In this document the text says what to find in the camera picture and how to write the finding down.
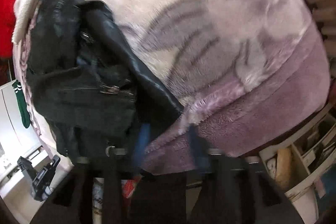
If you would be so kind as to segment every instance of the black jacket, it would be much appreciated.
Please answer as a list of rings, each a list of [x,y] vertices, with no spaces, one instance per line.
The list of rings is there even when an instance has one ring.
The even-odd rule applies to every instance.
[[[99,0],[42,1],[31,31],[27,81],[58,151],[72,160],[125,146],[143,123],[154,139],[183,109],[135,56]]]

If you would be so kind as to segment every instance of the green sock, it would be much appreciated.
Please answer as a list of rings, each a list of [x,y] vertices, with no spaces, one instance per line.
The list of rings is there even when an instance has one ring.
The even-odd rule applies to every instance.
[[[25,128],[28,128],[30,125],[30,116],[27,110],[27,104],[26,104],[25,96],[23,95],[21,83],[18,80],[16,80],[12,84],[12,87],[16,95],[17,104],[19,106],[22,124]]]

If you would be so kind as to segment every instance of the red fabric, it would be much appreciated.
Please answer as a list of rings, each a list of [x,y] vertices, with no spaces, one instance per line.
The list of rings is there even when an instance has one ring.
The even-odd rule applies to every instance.
[[[15,0],[0,0],[0,58],[12,56],[12,34],[15,26]]]

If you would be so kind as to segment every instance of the white cabinet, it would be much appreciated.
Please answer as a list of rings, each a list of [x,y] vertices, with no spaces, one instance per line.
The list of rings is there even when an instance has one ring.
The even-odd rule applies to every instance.
[[[27,156],[41,143],[32,126],[22,124],[13,82],[0,87],[0,143],[8,160],[16,164],[20,156]]]

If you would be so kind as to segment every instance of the fleece blanket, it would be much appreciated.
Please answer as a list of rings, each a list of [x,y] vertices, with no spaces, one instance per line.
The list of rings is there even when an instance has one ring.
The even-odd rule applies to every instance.
[[[239,156],[324,105],[329,69],[303,0],[103,0],[132,50],[185,106],[148,145],[154,174],[194,168],[185,132]]]

